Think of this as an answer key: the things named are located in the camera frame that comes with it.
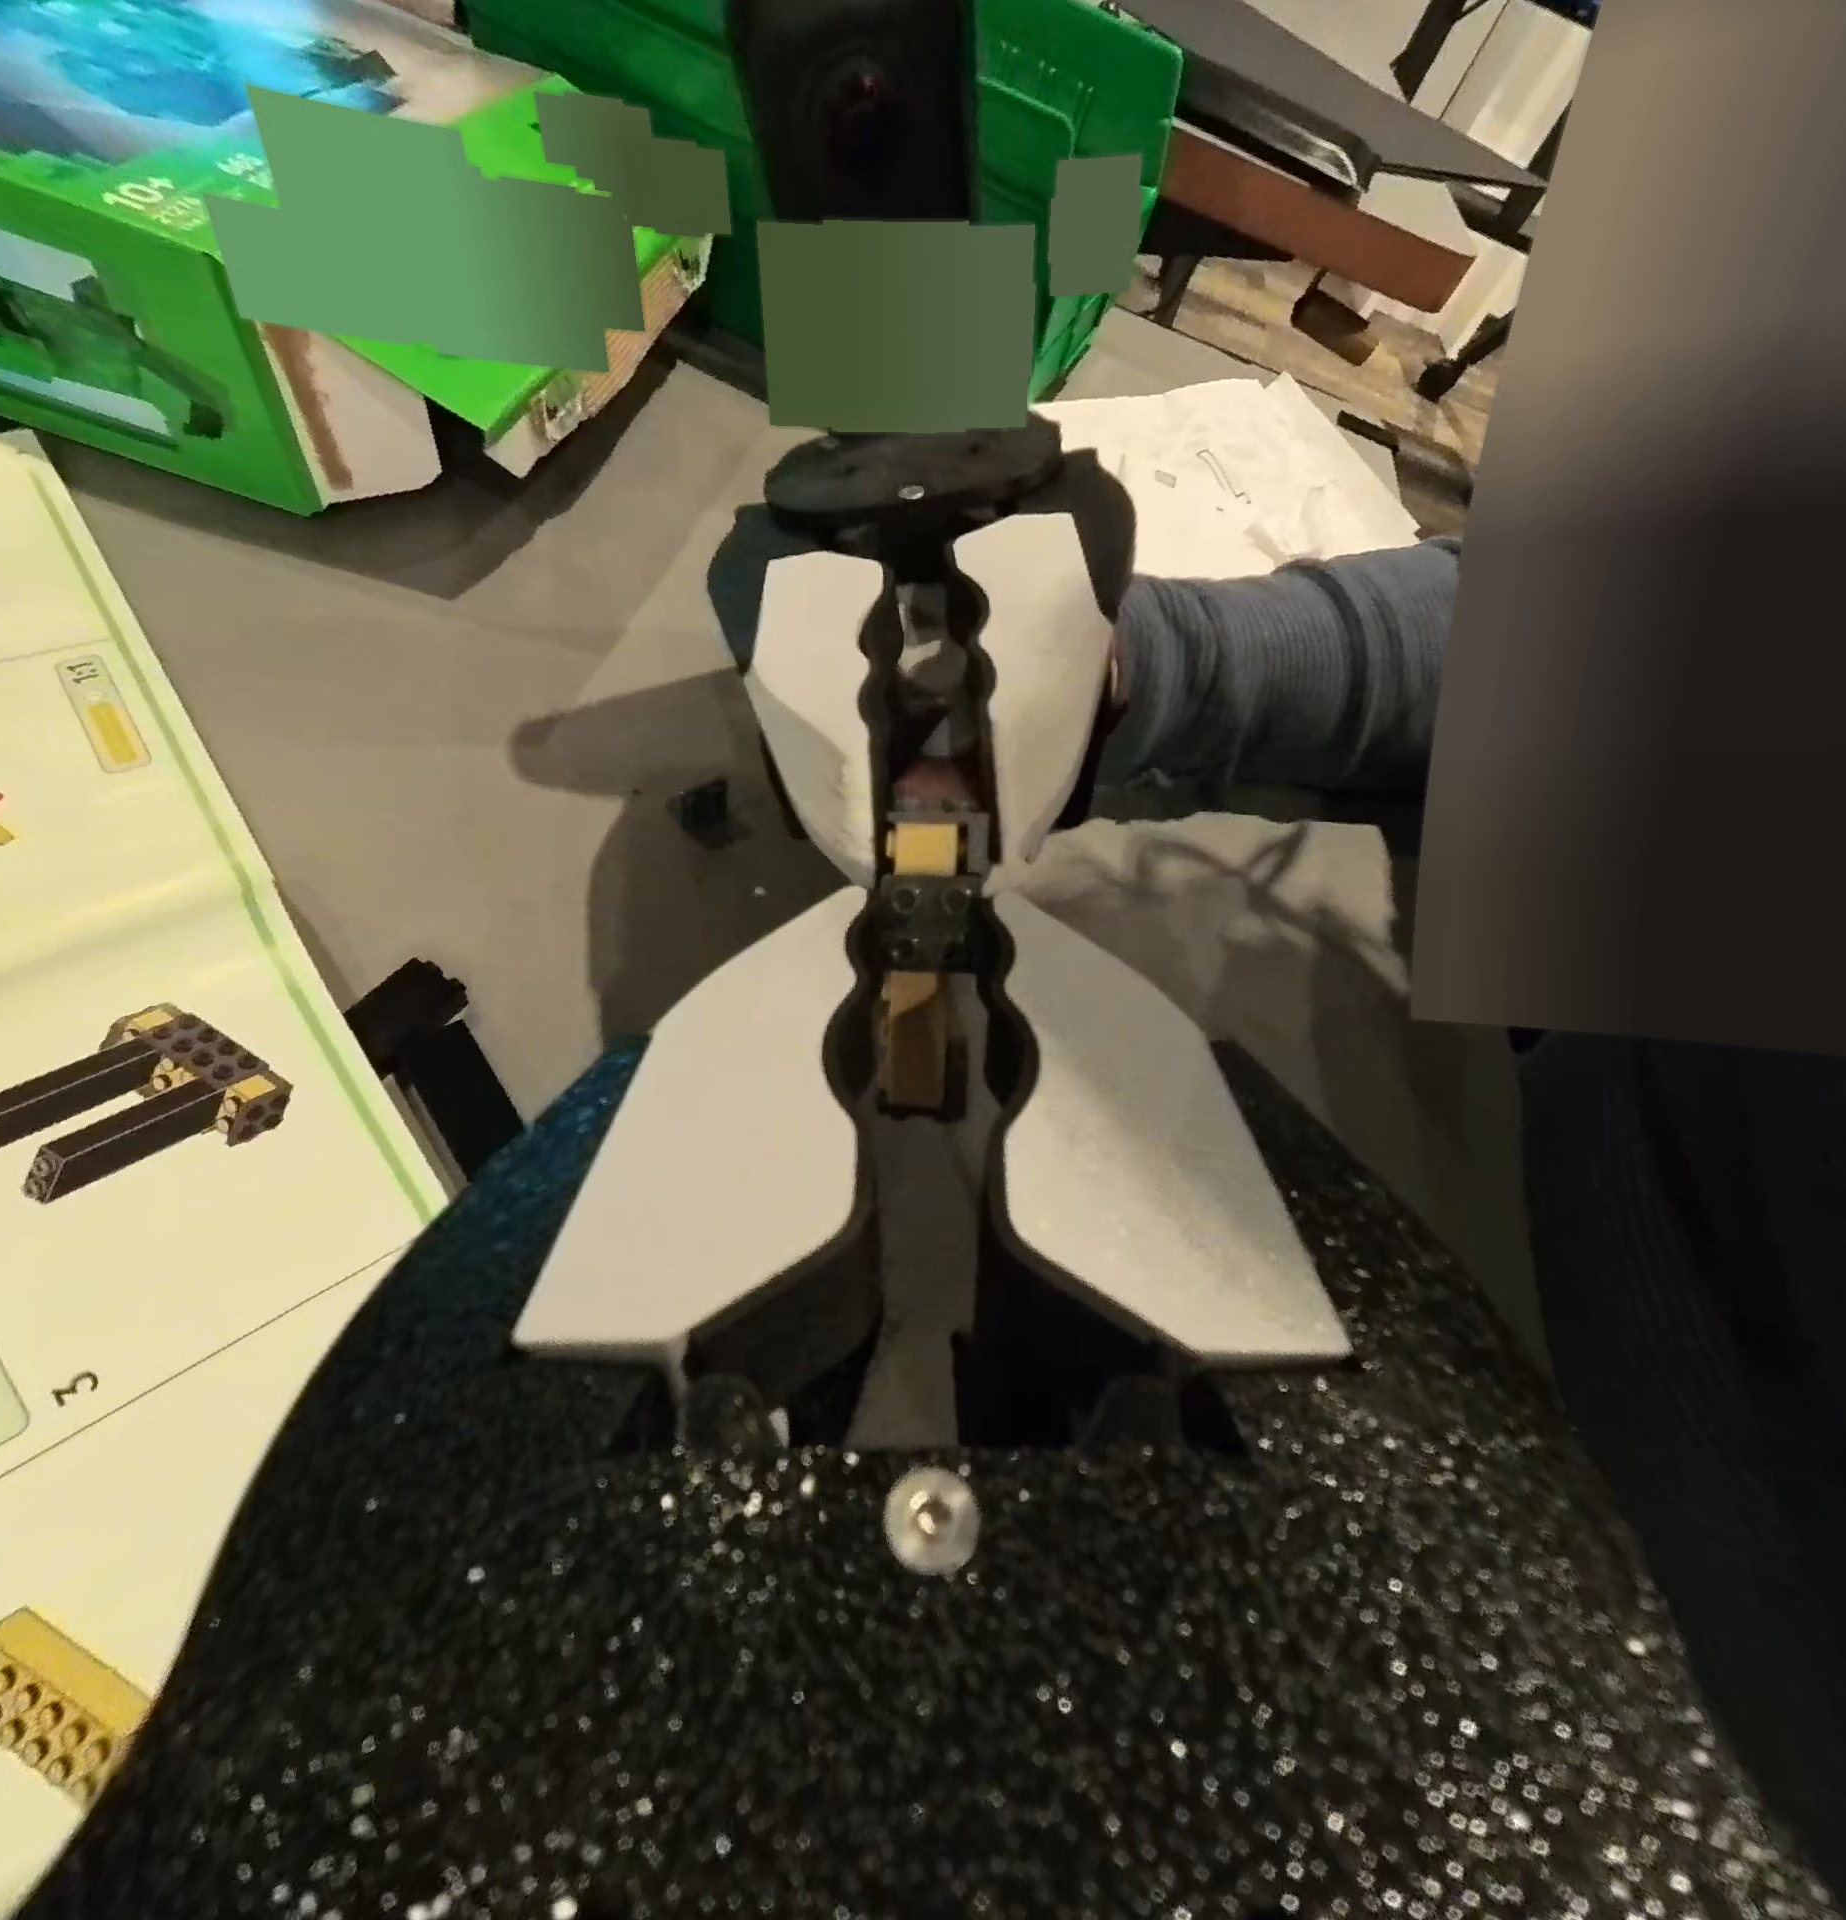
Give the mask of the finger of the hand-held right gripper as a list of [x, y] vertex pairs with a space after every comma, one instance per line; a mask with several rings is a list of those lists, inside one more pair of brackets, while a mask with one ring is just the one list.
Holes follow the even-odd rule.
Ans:
[[968, 533], [954, 544], [954, 562], [979, 603], [997, 860], [1022, 867], [1079, 789], [1113, 625], [1067, 513], [1011, 515]]
[[870, 559], [774, 559], [743, 677], [787, 811], [821, 859], [859, 888], [877, 872], [862, 628], [881, 593], [883, 571]]

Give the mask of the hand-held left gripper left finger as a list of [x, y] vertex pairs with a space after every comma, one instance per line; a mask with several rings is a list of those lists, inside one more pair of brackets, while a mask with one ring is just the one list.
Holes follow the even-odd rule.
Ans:
[[512, 1340], [641, 1368], [682, 1404], [756, 1389], [790, 1420], [855, 1419], [886, 1319], [870, 991], [844, 884], [653, 1027]]

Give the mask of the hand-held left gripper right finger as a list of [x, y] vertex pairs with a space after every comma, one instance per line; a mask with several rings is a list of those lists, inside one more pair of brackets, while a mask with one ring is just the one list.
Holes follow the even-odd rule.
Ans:
[[1018, 893], [1005, 1011], [1033, 1069], [1002, 1127], [1005, 1226], [1112, 1323], [1221, 1373], [1351, 1342], [1212, 1044], [1144, 972]]

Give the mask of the tan and black brick assembly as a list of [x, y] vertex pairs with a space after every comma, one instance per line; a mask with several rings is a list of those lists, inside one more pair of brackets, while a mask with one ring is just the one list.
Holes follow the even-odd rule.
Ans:
[[956, 1119], [957, 977], [973, 966], [992, 867], [989, 816], [969, 802], [906, 802], [886, 816], [872, 931], [875, 1095], [893, 1119]]

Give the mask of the person's right forearm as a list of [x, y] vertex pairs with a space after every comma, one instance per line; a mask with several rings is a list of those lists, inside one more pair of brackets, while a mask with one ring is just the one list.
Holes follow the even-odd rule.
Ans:
[[1133, 579], [1098, 785], [1424, 798], [1460, 538], [1232, 581]]

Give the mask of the grey desk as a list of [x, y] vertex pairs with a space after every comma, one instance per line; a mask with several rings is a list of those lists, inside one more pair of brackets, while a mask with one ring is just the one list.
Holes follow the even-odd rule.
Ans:
[[[338, 1001], [408, 959], [469, 993], [526, 1119], [615, 1036], [824, 894], [787, 833], [707, 593], [793, 443], [732, 352], [675, 328], [523, 482], [295, 519], [45, 438]], [[740, 838], [670, 798], [726, 779]], [[1509, 1047], [1407, 1011], [1397, 804], [1112, 791], [1023, 890], [1238, 1044], [1541, 1347]]]

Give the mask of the long black brick piece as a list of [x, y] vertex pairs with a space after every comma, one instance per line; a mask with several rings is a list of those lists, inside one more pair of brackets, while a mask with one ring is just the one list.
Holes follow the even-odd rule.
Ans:
[[467, 1025], [465, 984], [408, 959], [344, 1011], [371, 1072], [420, 1112], [462, 1185], [526, 1130], [526, 1120]]

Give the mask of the white paper bag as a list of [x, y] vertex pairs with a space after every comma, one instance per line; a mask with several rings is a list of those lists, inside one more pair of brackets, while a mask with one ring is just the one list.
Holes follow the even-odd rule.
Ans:
[[1226, 583], [1417, 542], [1415, 519], [1282, 375], [1038, 407], [1128, 495], [1142, 579]]

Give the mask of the dark green plastic crate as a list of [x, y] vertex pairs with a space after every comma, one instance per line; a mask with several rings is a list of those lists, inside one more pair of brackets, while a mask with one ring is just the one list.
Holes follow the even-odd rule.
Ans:
[[[1182, 53], [1115, 5], [979, 2], [976, 29], [976, 216], [986, 229], [1032, 229], [1033, 330], [1027, 398], [1053, 398], [1088, 352], [1122, 288], [1053, 297], [1041, 248], [1059, 162], [1139, 160], [1142, 214], [1155, 206], [1176, 120]], [[660, 132], [723, 152], [732, 229], [713, 240], [693, 309], [743, 349], [761, 347], [754, 226], [765, 211], [743, 117], [743, 93], [726, 51], [670, 55], [675, 84], [650, 108]]]

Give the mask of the brown wooden bench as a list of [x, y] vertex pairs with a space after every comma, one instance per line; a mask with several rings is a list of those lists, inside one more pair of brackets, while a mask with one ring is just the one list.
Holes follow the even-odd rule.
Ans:
[[1353, 189], [1294, 175], [1183, 119], [1169, 128], [1146, 248], [1158, 261], [1150, 320], [1173, 328], [1200, 267], [1280, 262], [1310, 270], [1291, 327], [1323, 352], [1361, 369], [1374, 355], [1368, 320], [1321, 290], [1325, 279], [1437, 315], [1463, 287], [1474, 253], [1368, 211]]

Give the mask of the dark grey tabletop board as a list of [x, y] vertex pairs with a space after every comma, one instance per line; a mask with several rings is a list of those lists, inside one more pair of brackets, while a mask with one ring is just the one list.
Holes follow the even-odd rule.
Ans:
[[1315, 184], [1359, 195], [1372, 181], [1500, 191], [1544, 178], [1241, 2], [1128, 2], [1130, 18], [1182, 56], [1176, 123]]

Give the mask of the person's dark clothing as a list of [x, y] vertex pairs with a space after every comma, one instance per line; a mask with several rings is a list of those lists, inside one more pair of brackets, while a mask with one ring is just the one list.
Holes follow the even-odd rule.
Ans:
[[1846, 1059], [1509, 1044], [1562, 1403], [1729, 1748], [1846, 1914]]

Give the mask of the brick building instruction booklet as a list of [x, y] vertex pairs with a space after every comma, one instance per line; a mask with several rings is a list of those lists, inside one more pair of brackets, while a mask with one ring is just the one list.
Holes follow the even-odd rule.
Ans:
[[66, 485], [0, 437], [0, 1917], [443, 1196]]

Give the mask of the green toy brick box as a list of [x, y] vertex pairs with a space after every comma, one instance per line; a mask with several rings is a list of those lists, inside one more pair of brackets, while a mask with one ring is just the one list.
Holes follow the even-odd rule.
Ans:
[[718, 158], [443, 5], [0, 2], [0, 418], [294, 516], [526, 477], [730, 231]]

